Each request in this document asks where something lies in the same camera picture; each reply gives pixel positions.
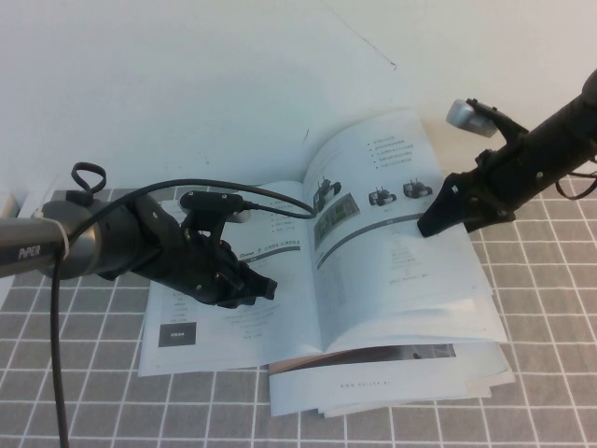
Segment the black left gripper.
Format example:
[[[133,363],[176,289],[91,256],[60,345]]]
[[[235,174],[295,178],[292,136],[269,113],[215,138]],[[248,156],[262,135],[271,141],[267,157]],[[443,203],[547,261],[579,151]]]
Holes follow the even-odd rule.
[[[242,197],[183,196],[159,206],[148,224],[157,253],[138,267],[140,276],[224,308],[274,300],[277,282],[239,262],[221,241],[227,219],[243,210]]]

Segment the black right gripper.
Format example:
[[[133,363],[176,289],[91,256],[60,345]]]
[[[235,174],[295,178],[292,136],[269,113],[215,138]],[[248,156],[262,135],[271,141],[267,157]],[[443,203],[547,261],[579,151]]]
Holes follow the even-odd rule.
[[[469,232],[508,223],[548,185],[549,138],[527,133],[483,151],[473,170],[448,175],[417,226],[422,237],[431,237],[462,222]]]

